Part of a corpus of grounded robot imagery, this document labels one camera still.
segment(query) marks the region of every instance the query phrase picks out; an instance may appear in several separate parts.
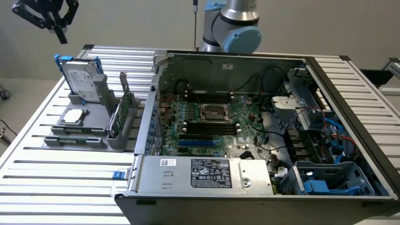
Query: blue pcie slot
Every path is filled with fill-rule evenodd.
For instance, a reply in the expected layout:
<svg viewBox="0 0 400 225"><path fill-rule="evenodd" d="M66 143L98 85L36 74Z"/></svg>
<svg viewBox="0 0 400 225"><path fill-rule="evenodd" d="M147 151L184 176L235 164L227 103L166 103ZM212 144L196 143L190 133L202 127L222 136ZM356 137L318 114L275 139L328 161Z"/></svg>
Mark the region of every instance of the blue pcie slot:
<svg viewBox="0 0 400 225"><path fill-rule="evenodd" d="M179 146L214 146L214 141L180 141Z"/></svg>

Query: motherboard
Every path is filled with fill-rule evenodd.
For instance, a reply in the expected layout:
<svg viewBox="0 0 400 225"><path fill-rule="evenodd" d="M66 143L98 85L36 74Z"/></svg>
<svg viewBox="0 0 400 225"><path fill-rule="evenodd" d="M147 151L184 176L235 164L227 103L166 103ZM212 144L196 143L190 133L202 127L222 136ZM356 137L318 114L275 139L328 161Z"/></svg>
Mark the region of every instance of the motherboard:
<svg viewBox="0 0 400 225"><path fill-rule="evenodd" d="M260 132L262 110L252 101L246 95L166 95L160 104L162 155L235 158L250 151L255 158L266 158L268 153L259 148L268 141Z"/></svg>

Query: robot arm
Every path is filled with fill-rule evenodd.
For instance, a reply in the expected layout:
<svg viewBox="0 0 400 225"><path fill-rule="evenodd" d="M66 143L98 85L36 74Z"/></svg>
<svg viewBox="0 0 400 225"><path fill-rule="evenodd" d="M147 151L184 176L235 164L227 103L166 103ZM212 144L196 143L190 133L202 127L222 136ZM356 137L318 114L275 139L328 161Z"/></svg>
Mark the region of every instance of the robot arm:
<svg viewBox="0 0 400 225"><path fill-rule="evenodd" d="M200 51L254 53L262 42L258 0L208 0Z"/></svg>
<svg viewBox="0 0 400 225"><path fill-rule="evenodd" d="M66 0L70 9L62 18L59 11L62 10L63 2L64 0L19 0L12 7L12 12L39 28L54 30L60 43L66 44L68 41L63 29L67 28L67 25L71 25L80 4L78 0ZM28 11L27 6L40 13L43 18L35 16Z"/></svg>
<svg viewBox="0 0 400 225"><path fill-rule="evenodd" d="M19 0L12 11L35 26L54 30L62 44L67 38L64 29L71 25L79 7L78 0L66 0L68 12L62 18L59 11L64 0ZM31 7L43 18L27 9ZM194 0L198 12L198 0ZM204 32L200 51L252 53L256 51L262 34L258 28L258 0L208 0L206 3Z"/></svg>

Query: circuit board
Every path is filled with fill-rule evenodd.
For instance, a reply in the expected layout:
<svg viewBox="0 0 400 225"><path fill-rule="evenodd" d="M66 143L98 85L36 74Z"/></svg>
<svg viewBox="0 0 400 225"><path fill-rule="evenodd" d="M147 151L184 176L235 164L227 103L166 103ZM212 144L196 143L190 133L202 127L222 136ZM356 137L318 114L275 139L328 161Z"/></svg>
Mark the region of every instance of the circuit board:
<svg viewBox="0 0 400 225"><path fill-rule="evenodd" d="M183 96L172 94L166 96L160 105L164 132L162 155L239 157L243 152L251 151L255 158L264 158L266 154L260 156L258 153L258 146L266 134L251 127L252 123L264 131L259 117L262 112L254 107L251 99L236 96L226 104L216 104L188 102Z"/></svg>
<svg viewBox="0 0 400 225"><path fill-rule="evenodd" d="M114 138L116 138L119 136L120 132L124 129L130 106L131 106L131 98L132 98L132 95L131 95L130 87L126 86L124 87L124 95L120 99L120 104L118 106L114 117L111 118L110 135Z"/></svg>

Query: gray floor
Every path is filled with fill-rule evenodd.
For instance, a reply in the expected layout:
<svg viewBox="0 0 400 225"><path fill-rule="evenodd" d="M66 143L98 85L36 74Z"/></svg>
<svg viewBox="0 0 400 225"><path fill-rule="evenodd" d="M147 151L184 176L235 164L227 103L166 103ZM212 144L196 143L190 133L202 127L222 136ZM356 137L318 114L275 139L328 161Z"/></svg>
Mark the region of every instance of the gray floor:
<svg viewBox="0 0 400 225"><path fill-rule="evenodd" d="M11 99L0 99L0 119L4 120L15 132L20 132L39 105L56 85L56 80L32 80L0 78L0 83L11 92ZM14 139L11 131L6 132ZM7 147L0 144L0 156Z"/></svg>

